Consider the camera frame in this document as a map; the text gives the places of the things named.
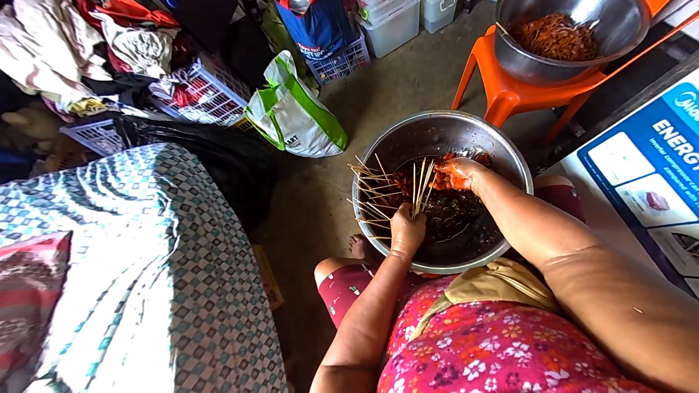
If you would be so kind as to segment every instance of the concrete floor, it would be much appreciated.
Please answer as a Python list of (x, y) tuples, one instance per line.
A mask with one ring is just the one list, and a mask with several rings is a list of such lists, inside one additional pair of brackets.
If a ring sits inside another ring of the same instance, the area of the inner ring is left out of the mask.
[[(321, 260), (350, 253), (347, 241), (359, 233), (351, 205), (348, 162), (391, 124), (410, 114), (449, 108), (475, 40), (493, 23), (494, 3), (484, 1), (471, 14), (434, 34), (418, 37), (371, 67), (323, 88), (320, 99), (349, 135), (347, 151), (323, 159), (284, 153), (268, 219), (253, 234), (264, 246), (285, 303), (274, 312), (289, 381), (307, 392), (335, 334), (316, 292), (313, 269)], [(486, 97), (478, 72), (466, 90), (461, 110), (485, 114)], [(550, 110), (518, 115), (503, 130), (525, 156), (553, 121)]]

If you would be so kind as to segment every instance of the person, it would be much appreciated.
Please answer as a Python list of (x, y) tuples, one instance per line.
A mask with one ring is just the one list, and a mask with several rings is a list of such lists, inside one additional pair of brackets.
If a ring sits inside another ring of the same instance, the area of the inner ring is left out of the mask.
[(408, 272), (426, 218), (411, 219), (404, 203), (379, 266), (366, 239), (353, 236), (356, 259), (330, 258), (315, 269), (338, 330), (311, 392), (699, 392), (699, 301), (574, 217), (582, 218), (569, 180), (543, 178), (535, 194), (573, 215), (469, 159), (439, 169), (455, 188), (476, 193), (545, 280), (535, 292), (550, 288), (557, 305), (493, 300), (435, 309), (456, 278)]

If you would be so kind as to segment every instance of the wire basket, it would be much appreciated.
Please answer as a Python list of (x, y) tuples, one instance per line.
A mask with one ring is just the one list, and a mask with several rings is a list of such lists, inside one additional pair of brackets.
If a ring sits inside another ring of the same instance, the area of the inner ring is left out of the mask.
[(195, 101), (180, 106), (174, 99), (153, 97), (153, 104), (163, 112), (174, 118), (223, 127), (230, 127), (243, 117), (250, 89), (217, 58), (200, 56), (182, 77), (188, 96)]
[(111, 119), (98, 122), (73, 125), (59, 128), (59, 131), (83, 146), (93, 150), (102, 157), (107, 157), (125, 149), (122, 137), (117, 134), (114, 121)]
[(306, 63), (321, 86), (370, 66), (371, 60), (364, 41), (364, 33), (360, 31), (359, 38), (355, 42), (327, 59), (314, 62), (307, 60)]

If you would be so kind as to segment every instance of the checkered blanket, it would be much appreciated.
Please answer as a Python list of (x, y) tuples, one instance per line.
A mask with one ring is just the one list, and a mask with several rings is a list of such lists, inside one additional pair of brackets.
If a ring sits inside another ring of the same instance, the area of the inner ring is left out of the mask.
[(0, 246), (73, 231), (29, 392), (284, 392), (250, 243), (198, 159), (168, 143), (0, 185)]

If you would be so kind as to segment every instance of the bare foot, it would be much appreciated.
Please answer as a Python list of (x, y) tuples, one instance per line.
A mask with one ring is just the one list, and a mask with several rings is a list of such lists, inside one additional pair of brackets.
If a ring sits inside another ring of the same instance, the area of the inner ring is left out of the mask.
[(350, 236), (349, 246), (349, 251), (352, 253), (352, 256), (357, 259), (363, 259), (370, 264), (377, 264), (381, 260), (378, 250), (376, 250), (362, 234)]

